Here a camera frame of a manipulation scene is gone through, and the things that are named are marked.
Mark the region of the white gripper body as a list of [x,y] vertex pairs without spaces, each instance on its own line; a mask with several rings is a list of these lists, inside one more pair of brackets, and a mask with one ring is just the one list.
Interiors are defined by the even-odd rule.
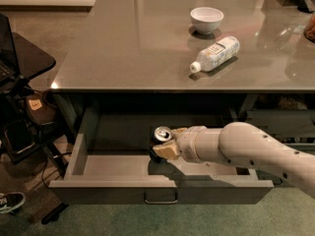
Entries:
[[177,138],[176,143],[180,155],[188,162],[201,163],[195,149],[195,140],[197,136],[206,130],[205,126],[193,126],[183,131]]

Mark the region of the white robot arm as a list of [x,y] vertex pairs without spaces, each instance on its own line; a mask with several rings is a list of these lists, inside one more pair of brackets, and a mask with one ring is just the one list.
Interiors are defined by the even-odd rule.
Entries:
[[315,197],[315,155],[288,147],[251,124],[233,122],[218,129],[166,128],[163,133],[169,139],[153,146],[159,157],[261,170]]

